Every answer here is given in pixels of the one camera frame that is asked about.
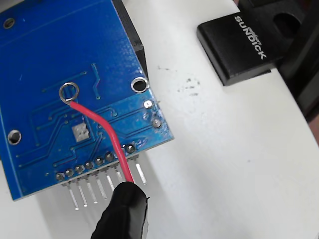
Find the mounting hole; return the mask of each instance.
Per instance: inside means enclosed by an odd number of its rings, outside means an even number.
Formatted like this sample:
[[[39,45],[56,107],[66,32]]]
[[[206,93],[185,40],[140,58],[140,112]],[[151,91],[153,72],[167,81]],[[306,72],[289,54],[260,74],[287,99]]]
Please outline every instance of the mounting hole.
[[[137,77],[131,82],[131,88],[136,93],[143,93],[149,87],[149,82],[143,77]]]
[[[4,21],[3,27],[4,29],[9,29],[11,28],[15,23],[15,20],[13,18],[8,18],[7,20]]]
[[[19,130],[11,130],[8,134],[8,142],[11,145],[17,145],[21,141],[22,135]]]
[[[294,38],[300,28],[300,22],[288,13],[280,13],[274,17],[274,23],[285,38]]]

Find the soldered wire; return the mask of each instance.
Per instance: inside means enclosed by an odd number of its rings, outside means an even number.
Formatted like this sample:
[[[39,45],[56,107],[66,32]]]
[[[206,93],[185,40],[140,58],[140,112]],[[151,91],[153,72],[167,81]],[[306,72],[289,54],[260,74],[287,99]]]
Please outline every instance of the soldered wire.
[[[92,112],[88,108],[86,108],[86,107],[84,107],[84,106],[82,106],[74,101],[69,102],[69,105],[71,108],[75,109],[76,111],[84,114],[88,118],[99,123],[105,129],[106,133],[108,134],[108,136],[111,140],[114,151],[119,159],[119,163],[120,163],[120,166],[121,166],[121,169],[123,171],[123,174],[124,174],[126,181],[134,183],[129,166],[128,166],[128,163],[127,163],[127,160],[126,160],[125,155],[122,151],[119,139],[118,139],[115,131],[111,127],[111,125],[105,119],[103,119],[101,116],[97,115],[96,113]]]

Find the metal pin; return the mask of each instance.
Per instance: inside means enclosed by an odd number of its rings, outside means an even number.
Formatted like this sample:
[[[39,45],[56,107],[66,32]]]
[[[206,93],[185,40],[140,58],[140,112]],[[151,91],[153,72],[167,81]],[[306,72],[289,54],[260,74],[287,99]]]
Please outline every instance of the metal pin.
[[[74,196],[73,191],[72,191],[72,189],[70,187],[70,182],[67,184],[67,188],[69,189],[69,192],[70,192],[70,195],[71,195],[71,198],[72,198],[72,201],[73,201],[74,209],[75,210],[79,210],[78,203],[76,202],[75,196]]]
[[[136,166],[136,168],[137,168],[137,170],[138,170],[138,172],[139,172],[139,175],[140,175],[140,177],[141,177],[141,180],[142,180],[143,184],[146,185],[148,182],[146,181],[145,175],[144,175],[144,173],[143,173],[143,170],[142,170],[140,164],[137,163],[137,162],[135,162],[135,166]]]
[[[113,184],[112,179],[111,179],[111,177],[110,177],[110,175],[108,174],[107,171],[105,171],[105,175],[106,175],[106,178],[107,178],[107,180],[108,180],[108,182],[110,184],[110,187],[111,187],[112,191],[114,191],[114,189],[115,189],[114,184]]]
[[[84,207],[87,207],[87,206],[88,206],[88,203],[86,202],[86,199],[85,199],[85,196],[84,196],[84,193],[83,193],[83,190],[82,190],[82,187],[81,187],[79,181],[76,182],[76,185],[78,186],[79,191],[80,191],[80,194],[81,194],[81,196],[82,196],[83,206],[84,206]]]
[[[105,191],[104,191],[102,182],[101,182],[101,180],[99,179],[99,176],[98,176],[97,174],[95,175],[95,180],[96,180],[96,182],[98,183],[98,186],[99,186],[99,189],[100,189],[100,192],[101,192],[101,194],[102,194],[103,199],[106,200],[107,197],[106,197],[106,194],[105,194]]]
[[[123,182],[123,178],[122,178],[121,173],[119,172],[119,170],[117,168],[115,168],[115,172],[116,172],[116,175],[118,176],[118,179],[119,179],[120,183],[122,183]]]
[[[86,178],[86,184],[88,185],[88,189],[89,189],[89,192],[90,192],[90,194],[91,194],[91,197],[92,197],[93,203],[94,203],[94,204],[97,204],[97,203],[98,203],[98,201],[96,200],[96,197],[95,197],[95,194],[94,194],[94,191],[93,191],[92,185],[91,185],[91,183],[90,183],[90,181],[89,181],[89,178],[88,178],[88,177]]]

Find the silver ring pad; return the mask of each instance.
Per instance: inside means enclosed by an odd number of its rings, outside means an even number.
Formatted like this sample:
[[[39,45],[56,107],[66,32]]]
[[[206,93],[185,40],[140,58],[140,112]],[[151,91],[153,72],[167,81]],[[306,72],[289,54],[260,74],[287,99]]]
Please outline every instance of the silver ring pad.
[[[74,88],[75,88],[75,94],[71,98],[64,98],[63,97],[62,91],[67,86],[74,86]],[[61,101],[63,101],[67,105],[69,105],[71,101],[75,100],[78,97],[78,95],[79,95],[79,87],[74,82],[66,82],[59,89],[59,97],[60,97]]]

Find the black electrical tape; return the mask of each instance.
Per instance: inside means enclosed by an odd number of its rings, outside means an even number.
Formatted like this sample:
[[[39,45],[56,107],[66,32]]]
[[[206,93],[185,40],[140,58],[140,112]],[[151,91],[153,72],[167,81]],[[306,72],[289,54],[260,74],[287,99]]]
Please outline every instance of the black electrical tape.
[[[136,184],[123,182],[112,195],[91,239],[141,239],[147,233],[148,199]]]

